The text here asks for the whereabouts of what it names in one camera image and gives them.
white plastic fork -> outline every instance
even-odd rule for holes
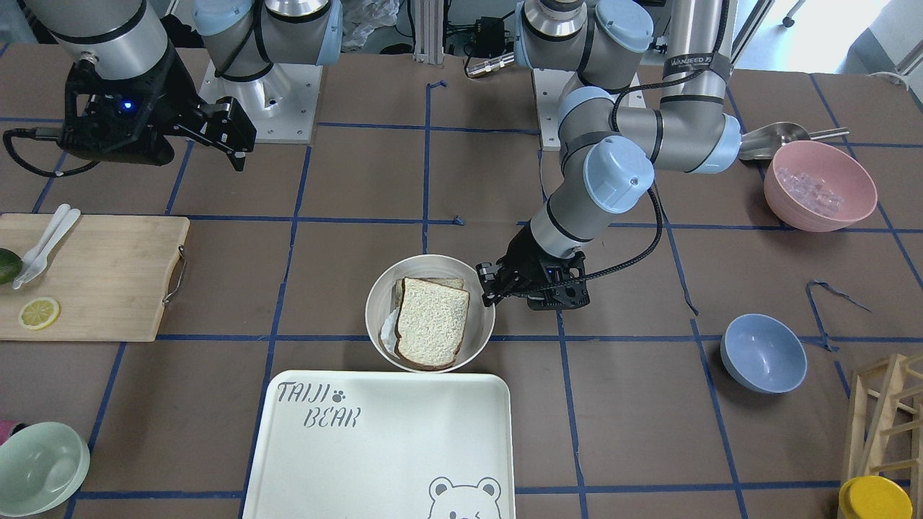
[[[42,250],[39,252],[38,256],[32,261],[29,267],[15,280],[13,280],[13,290],[18,290],[23,284],[26,284],[36,278],[39,274],[44,272],[48,267],[48,255],[54,249],[54,246],[57,245],[57,242],[61,241],[61,238],[67,234],[67,231],[74,225],[77,221],[77,218],[80,217],[79,209],[72,209],[65,213],[64,218],[61,220],[61,223],[54,229],[51,238],[48,239],[48,242],[42,247]]]

light green bowl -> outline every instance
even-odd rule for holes
[[[22,517],[67,501],[90,469],[90,449],[57,422],[35,424],[0,445],[0,515]]]

lime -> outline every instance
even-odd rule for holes
[[[22,259],[12,250],[0,248],[0,284],[13,281],[22,271]]]

metal scoop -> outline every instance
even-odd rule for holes
[[[795,140],[822,140],[849,135],[849,128],[808,132],[795,123],[772,123],[747,132],[740,139],[741,161],[771,160],[779,148]]]

bread slice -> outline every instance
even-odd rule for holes
[[[451,286],[452,288],[462,289],[464,288],[464,280],[462,278],[414,278],[422,281],[429,281],[430,283],[441,284],[442,286]],[[394,307],[400,308],[401,302],[403,302],[403,278],[399,279],[397,283],[394,284]]]
[[[395,332],[398,356],[427,370],[455,363],[468,319],[467,291],[414,278],[403,278],[401,313]]]

